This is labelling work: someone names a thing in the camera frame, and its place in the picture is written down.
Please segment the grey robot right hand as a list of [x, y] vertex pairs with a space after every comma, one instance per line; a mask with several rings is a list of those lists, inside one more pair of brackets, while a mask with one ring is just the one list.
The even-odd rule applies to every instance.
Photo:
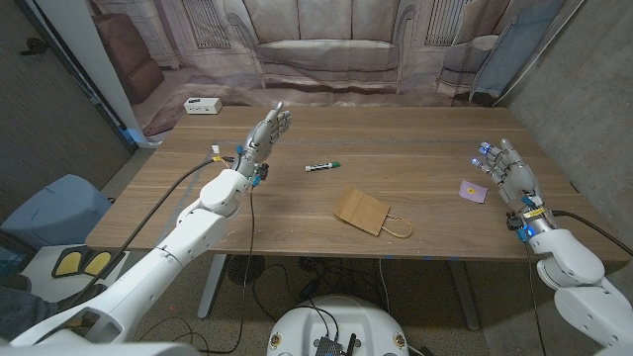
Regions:
[[553, 214], [545, 207], [537, 178], [507, 138], [501, 140], [500, 147], [482, 142], [479, 153], [483, 158], [473, 158], [472, 163], [493, 180], [508, 204], [509, 230], [527, 242], [541, 232], [557, 228]]

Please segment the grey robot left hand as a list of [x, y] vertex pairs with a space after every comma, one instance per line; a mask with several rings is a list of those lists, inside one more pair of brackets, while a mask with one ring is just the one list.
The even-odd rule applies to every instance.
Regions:
[[259, 166], [270, 155], [272, 146], [290, 127], [292, 115], [289, 111], [284, 110], [283, 107], [283, 103], [278, 102], [246, 136], [242, 152], [231, 168], [247, 179], [257, 172]]

